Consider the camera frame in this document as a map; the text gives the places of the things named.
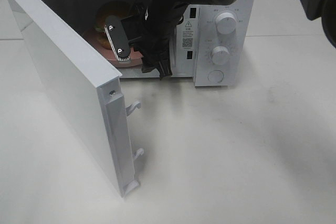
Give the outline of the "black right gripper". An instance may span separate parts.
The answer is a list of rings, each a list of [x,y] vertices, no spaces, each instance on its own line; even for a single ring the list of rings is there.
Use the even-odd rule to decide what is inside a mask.
[[[130,60],[130,42],[143,55],[142,73],[156,69],[160,80],[170,77],[169,40],[187,7],[179,0],[150,0],[147,7],[139,5],[136,14],[121,20],[108,16],[104,29],[115,58]]]

